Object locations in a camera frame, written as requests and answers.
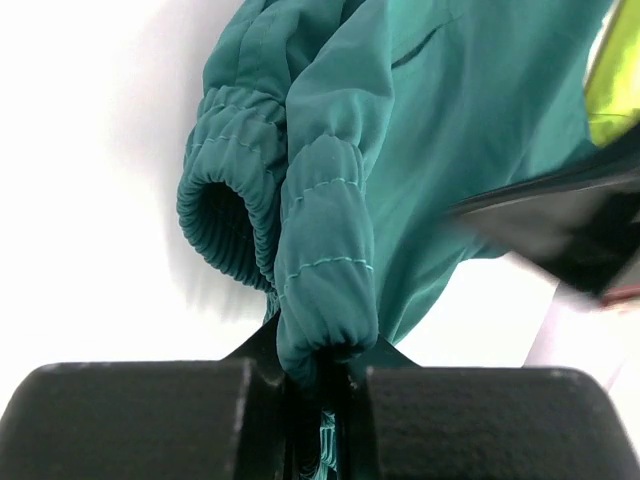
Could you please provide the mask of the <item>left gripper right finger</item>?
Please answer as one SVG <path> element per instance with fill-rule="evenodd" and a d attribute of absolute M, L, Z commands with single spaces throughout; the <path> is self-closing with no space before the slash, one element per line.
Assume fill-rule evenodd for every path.
<path fill-rule="evenodd" d="M 639 476 L 607 393 L 576 369 L 426 368 L 379 340 L 345 381 L 343 479 Z"/>

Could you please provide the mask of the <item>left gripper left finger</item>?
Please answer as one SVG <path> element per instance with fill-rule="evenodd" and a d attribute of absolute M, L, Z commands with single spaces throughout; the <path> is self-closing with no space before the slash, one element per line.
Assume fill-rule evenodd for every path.
<path fill-rule="evenodd" d="M 218 361 L 56 363 L 1 419 L 5 479 L 287 479 L 285 377 L 267 323 Z"/>

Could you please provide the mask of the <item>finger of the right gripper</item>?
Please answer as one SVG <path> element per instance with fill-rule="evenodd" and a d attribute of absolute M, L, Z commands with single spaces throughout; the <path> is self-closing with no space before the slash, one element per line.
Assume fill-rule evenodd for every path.
<path fill-rule="evenodd" d="M 639 149 L 609 147 L 581 169 L 470 198 L 465 226 L 602 298 L 639 285 Z"/>

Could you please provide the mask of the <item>teal green shorts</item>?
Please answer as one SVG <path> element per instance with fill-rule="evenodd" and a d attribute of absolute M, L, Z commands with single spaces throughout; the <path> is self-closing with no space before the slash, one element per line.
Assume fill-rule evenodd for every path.
<path fill-rule="evenodd" d="M 584 167 L 587 77 L 618 1 L 245 1 L 203 70 L 177 213 L 267 298 L 313 403 L 326 358 L 404 339 L 505 247 L 447 209 Z"/>

